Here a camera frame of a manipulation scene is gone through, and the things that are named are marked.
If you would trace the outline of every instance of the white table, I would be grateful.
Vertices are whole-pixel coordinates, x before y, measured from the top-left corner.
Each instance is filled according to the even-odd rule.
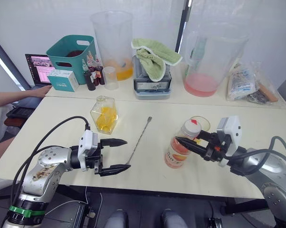
[[[96,131],[89,113],[94,103],[94,99],[44,98],[1,158],[0,178],[13,179],[40,139],[53,126],[68,117],[82,115],[91,123],[92,130]],[[94,175],[93,170],[74,170],[63,175],[61,184],[262,198],[257,187],[246,178],[229,172],[229,167],[221,168],[216,163],[206,162],[200,156],[191,154],[184,166],[175,170],[165,164],[163,154],[173,134],[193,115],[207,118],[212,132],[216,130],[222,117],[239,115],[243,129],[241,146],[245,148],[267,148],[270,138],[274,135],[280,135],[286,141],[286,109],[119,100],[116,101],[116,106],[119,121],[112,135],[99,134],[99,137],[121,138],[128,141],[128,144],[102,150],[105,167],[128,160],[147,117],[153,117],[137,147],[131,168],[107,177]],[[43,145],[77,145],[83,130],[82,120],[70,121],[52,133]],[[286,154],[279,143],[275,145],[275,149]],[[30,169],[36,161],[37,157],[32,161]]]
[[[186,66],[178,64],[175,67],[171,67],[171,96],[169,99],[164,100],[138,100],[135,97],[133,89],[133,79],[129,78],[125,81],[119,82],[119,88],[117,90],[107,90],[103,85],[98,85],[94,91],[89,91],[86,85],[80,85],[75,92],[58,91],[54,88],[47,93],[47,96],[57,97],[74,97],[74,98],[89,98],[96,99],[99,95],[105,95],[113,97],[119,101],[142,101],[142,102],[157,102],[157,103],[171,103],[171,104],[191,104],[191,105],[225,105],[225,106],[240,106],[240,107],[257,107],[257,108],[281,108],[286,109],[286,102],[280,96],[279,101],[271,105],[255,104],[245,100],[227,101],[227,83],[226,78],[217,92],[211,97],[197,97],[188,93],[184,89],[183,78],[185,75]]]

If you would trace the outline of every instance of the robotic arm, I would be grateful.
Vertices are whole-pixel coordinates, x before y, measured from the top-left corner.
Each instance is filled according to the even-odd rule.
[[[51,202],[64,172],[73,169],[93,169],[100,176],[115,175],[127,170],[130,165],[118,164],[103,168],[101,149],[104,146],[120,146],[127,142],[121,139],[101,139],[85,130],[78,146],[45,149],[38,157],[36,166],[27,173],[21,193],[7,214],[4,228],[41,227],[45,210]]]
[[[237,116],[222,118],[217,133],[201,131],[198,139],[208,141],[206,147],[188,138],[176,137],[178,142],[206,161],[219,162],[220,166],[230,166],[234,174],[245,176],[255,184],[273,213],[278,228],[286,228],[286,157],[273,151],[275,138],[270,148],[246,150],[238,146],[241,125]]]

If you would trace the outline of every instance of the person's hand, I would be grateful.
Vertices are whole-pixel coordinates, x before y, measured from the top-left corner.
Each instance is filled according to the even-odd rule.
[[[46,93],[48,93],[48,91],[51,89],[51,87],[52,87],[51,85],[47,85],[41,87],[40,89],[32,90],[33,96],[43,98],[45,97]]]

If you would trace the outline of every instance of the orange juice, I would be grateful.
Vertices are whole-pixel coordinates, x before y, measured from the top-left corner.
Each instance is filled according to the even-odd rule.
[[[115,108],[102,107],[101,115],[96,121],[96,127],[100,132],[111,133],[117,122],[117,113]]]
[[[114,59],[104,63],[105,67],[114,67],[118,81],[126,80],[133,75],[133,63],[131,59],[123,59],[123,65],[118,64]]]

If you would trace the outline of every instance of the clear plastic pitcher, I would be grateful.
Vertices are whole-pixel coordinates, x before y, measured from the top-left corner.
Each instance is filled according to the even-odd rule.
[[[212,96],[240,56],[248,40],[241,27],[212,22],[189,34],[185,59],[189,68],[186,91],[195,96]]]
[[[91,16],[91,21],[104,67],[114,67],[119,81],[131,77],[132,14],[123,11],[99,12]]]

